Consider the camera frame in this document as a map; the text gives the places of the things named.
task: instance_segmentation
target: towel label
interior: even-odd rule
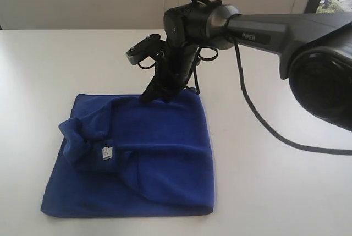
[[[104,147],[101,149],[101,153],[103,154],[103,160],[112,158],[112,147]]]

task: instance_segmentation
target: blue microfiber cloth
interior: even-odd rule
[[[214,206],[212,152],[201,101],[79,94],[41,211],[55,217],[206,215]]]

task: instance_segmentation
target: white table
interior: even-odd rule
[[[234,50],[198,72],[214,150],[213,214],[57,219],[40,212],[62,142],[58,124],[75,96],[141,93],[153,70],[130,65],[125,51],[153,32],[0,32],[0,235],[350,236],[352,157],[298,151],[268,133],[242,97]],[[351,147],[350,132],[299,106],[279,78],[277,56],[246,47],[241,55],[249,94],[274,128],[302,144]]]

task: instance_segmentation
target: white label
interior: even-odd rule
[[[112,147],[104,147],[101,149],[101,153],[103,154],[103,160],[112,158]]]

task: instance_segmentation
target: table surface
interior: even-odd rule
[[[0,32],[1,235],[351,235],[352,157],[276,140],[250,112],[234,50],[198,69],[216,173],[202,217],[58,219],[40,212],[75,96],[139,94],[153,76],[125,51],[160,30]],[[287,138],[347,148],[352,134],[308,114],[278,74],[278,56],[241,47],[247,89]]]

